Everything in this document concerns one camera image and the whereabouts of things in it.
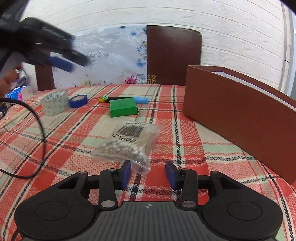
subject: plastic bag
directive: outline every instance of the plastic bag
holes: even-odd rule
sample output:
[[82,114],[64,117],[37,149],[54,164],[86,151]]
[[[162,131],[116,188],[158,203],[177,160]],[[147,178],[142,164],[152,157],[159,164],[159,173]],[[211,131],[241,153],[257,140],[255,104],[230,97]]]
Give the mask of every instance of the plastic bag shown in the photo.
[[132,170],[147,175],[151,170],[148,156],[162,126],[136,121],[120,122],[93,152],[96,161],[132,162]]

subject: gold pattern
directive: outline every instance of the gold pattern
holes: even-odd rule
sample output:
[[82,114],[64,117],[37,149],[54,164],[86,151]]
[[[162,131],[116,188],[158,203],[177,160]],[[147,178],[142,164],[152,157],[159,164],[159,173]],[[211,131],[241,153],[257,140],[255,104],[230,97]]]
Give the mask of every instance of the gold pattern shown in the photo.
[[148,75],[147,76],[147,84],[152,85],[156,83],[156,75]]

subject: chair backrest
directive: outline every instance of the chair backrest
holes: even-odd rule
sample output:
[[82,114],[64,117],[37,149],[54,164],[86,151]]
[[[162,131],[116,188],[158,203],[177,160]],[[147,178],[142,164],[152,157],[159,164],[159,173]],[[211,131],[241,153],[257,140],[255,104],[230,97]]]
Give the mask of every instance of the chair backrest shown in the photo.
[[147,26],[147,81],[185,85],[188,65],[200,65],[202,36],[196,30]]
[[75,49],[88,67],[67,73],[36,66],[38,90],[87,85],[156,83],[185,85],[188,65],[199,65],[202,36],[171,26],[134,24],[91,30],[76,36]]

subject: light blue marker cap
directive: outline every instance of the light blue marker cap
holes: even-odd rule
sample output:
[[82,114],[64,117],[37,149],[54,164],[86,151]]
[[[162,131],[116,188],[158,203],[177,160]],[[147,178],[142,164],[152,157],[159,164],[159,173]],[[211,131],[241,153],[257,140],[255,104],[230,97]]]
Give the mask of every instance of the light blue marker cap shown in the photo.
[[148,104],[149,100],[146,97],[133,97],[136,104]]

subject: hand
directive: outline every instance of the hand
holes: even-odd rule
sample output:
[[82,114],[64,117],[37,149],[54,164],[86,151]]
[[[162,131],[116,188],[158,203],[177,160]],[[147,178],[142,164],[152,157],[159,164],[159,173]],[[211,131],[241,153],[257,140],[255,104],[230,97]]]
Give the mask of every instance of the hand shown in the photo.
[[11,83],[15,82],[18,78],[19,74],[14,69],[6,71],[5,77],[0,79],[0,98],[3,98],[9,92]]

